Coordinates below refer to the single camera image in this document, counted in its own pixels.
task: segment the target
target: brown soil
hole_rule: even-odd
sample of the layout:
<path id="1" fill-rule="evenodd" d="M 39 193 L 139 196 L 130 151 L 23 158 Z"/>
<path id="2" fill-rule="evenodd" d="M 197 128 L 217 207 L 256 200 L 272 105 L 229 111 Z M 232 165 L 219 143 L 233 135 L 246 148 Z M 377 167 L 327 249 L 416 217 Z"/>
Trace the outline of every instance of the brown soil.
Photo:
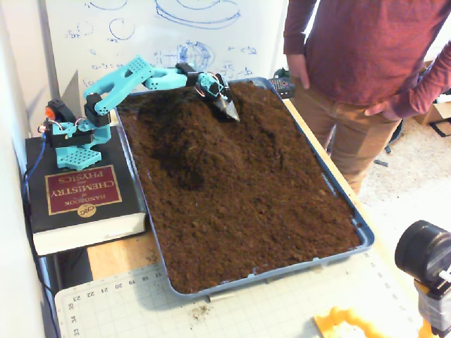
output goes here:
<path id="1" fill-rule="evenodd" d="M 193 293 L 360 245 L 304 135 L 271 91 L 232 84 L 241 122 L 193 89 L 118 112 L 174 289 Z"/>

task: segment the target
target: man's right hand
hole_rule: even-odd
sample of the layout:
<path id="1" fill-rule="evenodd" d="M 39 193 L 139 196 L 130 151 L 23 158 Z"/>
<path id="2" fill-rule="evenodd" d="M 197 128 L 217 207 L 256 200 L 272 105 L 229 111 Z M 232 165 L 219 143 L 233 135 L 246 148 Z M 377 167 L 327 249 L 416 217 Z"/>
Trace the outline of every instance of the man's right hand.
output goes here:
<path id="1" fill-rule="evenodd" d="M 310 88 L 309 76 L 307 74 L 307 65 L 304 54 L 287 55 L 288 71 L 290 77 L 296 77 L 301 80 L 305 89 Z"/>

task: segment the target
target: person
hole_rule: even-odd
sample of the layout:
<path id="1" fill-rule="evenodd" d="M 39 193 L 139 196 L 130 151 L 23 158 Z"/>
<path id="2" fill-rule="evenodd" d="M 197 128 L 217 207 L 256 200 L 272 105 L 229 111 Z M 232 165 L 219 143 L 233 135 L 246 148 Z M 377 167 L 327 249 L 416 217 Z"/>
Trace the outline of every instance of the person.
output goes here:
<path id="1" fill-rule="evenodd" d="M 359 193 L 401 119 L 425 114 L 451 87 L 448 42 L 418 81 L 450 0 L 289 0 L 283 31 L 293 105 Z"/>

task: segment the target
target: crc handbook of chemistry and physics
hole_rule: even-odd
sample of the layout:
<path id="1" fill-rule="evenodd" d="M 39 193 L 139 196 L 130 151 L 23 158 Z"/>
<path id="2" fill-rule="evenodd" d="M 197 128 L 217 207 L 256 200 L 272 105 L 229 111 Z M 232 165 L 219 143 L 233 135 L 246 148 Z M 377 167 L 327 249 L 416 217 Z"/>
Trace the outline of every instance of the crc handbook of chemistry and physics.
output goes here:
<path id="1" fill-rule="evenodd" d="M 145 230 L 146 206 L 131 155 L 118 127 L 111 139 L 92 150 L 102 160 L 87 169 L 58 169 L 48 145 L 28 182 L 30 222 L 39 256 L 111 241 Z M 38 156 L 42 139 L 25 140 L 27 162 Z"/>

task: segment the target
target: tray rim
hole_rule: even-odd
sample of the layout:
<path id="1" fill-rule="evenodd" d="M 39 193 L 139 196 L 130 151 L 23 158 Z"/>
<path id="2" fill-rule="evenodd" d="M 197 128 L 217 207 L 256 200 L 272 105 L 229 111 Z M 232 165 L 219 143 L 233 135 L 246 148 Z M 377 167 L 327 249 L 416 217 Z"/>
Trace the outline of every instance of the tray rim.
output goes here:
<path id="1" fill-rule="evenodd" d="M 251 82 L 251 81 L 252 82 L 260 82 L 266 87 L 266 89 L 271 90 L 275 95 L 277 95 L 277 97 L 282 101 L 282 103 L 285 106 L 285 108 L 289 111 L 289 109 L 287 108 L 287 106 L 283 102 L 283 99 L 280 97 L 279 93 L 273 87 L 271 82 L 268 79 L 264 78 L 264 77 L 248 77 L 248 78 L 245 78 L 245 79 L 228 81 L 228 83 L 231 84 L 231 83 L 236 83 L 236 82 Z M 129 96 L 145 95 L 145 94 L 148 94 L 149 92 L 150 91 L 137 92 L 137 93 L 132 93 Z M 296 264 L 292 264 L 292 265 L 287 265 L 285 267 L 277 268 L 277 269 L 270 270 L 270 271 L 266 271 L 266 272 L 258 274 L 258 275 L 254 275 L 253 273 L 250 273 L 245 278 L 242 278 L 242 279 L 239 279 L 239 280 L 233 280 L 233 281 L 224 281 L 224 282 L 220 283 L 219 285 L 216 285 L 215 287 L 211 287 L 211 288 L 208 288 L 208 289 L 203 289 L 203 290 L 200 290 L 200 291 L 195 292 L 195 293 L 182 294 L 182 293 L 178 292 L 177 290 L 175 290 L 173 288 L 173 286 L 171 284 L 171 280 L 170 280 L 170 278 L 168 276 L 168 271 L 167 271 L 167 268 L 166 268 L 166 262 L 165 262 L 164 257 L 163 257 L 163 251 L 161 250 L 160 243 L 158 241 L 158 236 L 156 234 L 156 229 L 155 229 L 155 226 L 154 226 L 154 222 L 152 220 L 152 215 L 151 215 L 150 210 L 149 210 L 149 204 L 147 203 L 147 198 L 145 196 L 144 189 L 142 187 L 141 179 L 140 179 L 140 177 L 138 175 L 138 171 L 137 171 L 137 167 L 136 167 L 136 164 L 135 164 L 135 160 L 134 160 L 133 155 L 132 155 L 132 150 L 130 148 L 130 143 L 129 143 L 128 139 L 127 139 L 124 127 L 122 125 L 121 117 L 119 116 L 117 108 L 114 108 L 114 111 L 115 111 L 115 114 L 116 114 L 116 117 L 117 117 L 117 120 L 118 120 L 117 127 L 118 127 L 119 137 L 121 139 L 121 142 L 123 143 L 124 148 L 126 147 L 127 150 L 128 150 L 127 151 L 128 152 L 128 154 L 127 154 L 128 155 L 128 159 L 130 161 L 130 164 L 132 165 L 135 177 L 137 178 L 137 184 L 138 184 L 138 186 L 139 186 L 139 188 L 141 190 L 142 196 L 143 196 L 144 201 L 145 201 L 145 206 L 146 206 L 146 210 L 147 210 L 149 223 L 151 225 L 152 234 L 154 235 L 155 242 L 156 242 L 156 247 L 157 247 L 159 255 L 160 255 L 161 264 L 163 266 L 163 271 L 165 273 L 166 281 L 169 284 L 170 290 L 174 294 L 179 296 L 180 298 L 182 298 L 182 299 L 198 299 L 198 298 L 204 297 L 204 296 L 212 296 L 213 294 L 221 293 L 221 292 L 224 292 L 224 291 L 231 291 L 233 289 L 237 289 L 239 287 L 242 287 L 242 286 L 245 286 L 245 285 L 249 285 L 251 283 L 257 283 L 257 282 L 260 282 L 262 280 L 267 280 L 267 279 L 271 279 L 271 278 L 275 278 L 275 277 L 283 277 L 284 275 L 287 275 L 289 273 L 302 272 L 303 270 L 306 270 L 308 268 L 313 268 L 313 267 L 318 266 L 318 265 L 325 266 L 325 265 L 328 265 L 329 263 L 340 261 L 340 260 L 349 258 L 350 256 L 353 256 L 355 254 L 360 254 L 360 253 L 363 253 L 365 251 L 368 251 L 374 245 L 374 242 L 375 242 L 374 233 L 371 230 L 371 228 L 369 227 L 369 225 L 368 225 L 367 221 L 365 220 L 364 216 L 360 213 L 359 209 L 354 205 L 354 203 L 352 202 L 350 197 L 345 193 L 344 189 L 338 183 L 337 178 L 331 172 L 331 170 L 328 167 L 328 165 L 318 155 L 316 149 L 311 144 L 310 139 L 302 131 L 302 128 L 299 126 L 299 124 L 295 120 L 294 116 L 292 116 L 290 114 L 292 116 L 296 126 L 297 126 L 298 131 L 300 131 L 306 137 L 309 146 L 314 151 L 316 160 L 319 162 L 321 168 L 323 169 L 323 178 L 325 179 L 326 183 L 328 183 L 328 185 L 331 188 L 332 192 L 334 194 L 336 194 L 335 189 L 338 190 L 338 192 L 340 194 L 342 194 L 342 196 L 345 198 L 345 200 L 348 203 L 348 205 L 351 208 L 354 209 L 354 215 L 350 215 L 350 222 L 354 225 L 354 227 L 355 227 L 355 229 L 357 231 L 357 235 L 359 236 L 359 238 L 361 240 L 361 244 L 359 246 L 356 246 L 353 249 L 350 249 L 349 251 L 342 252 L 342 253 L 337 253 L 337 254 L 332 255 L 332 256 L 328 256 L 328 257 L 324 257 L 324 258 L 313 258 L 312 261 L 300 262 L 300 263 L 296 263 Z"/>

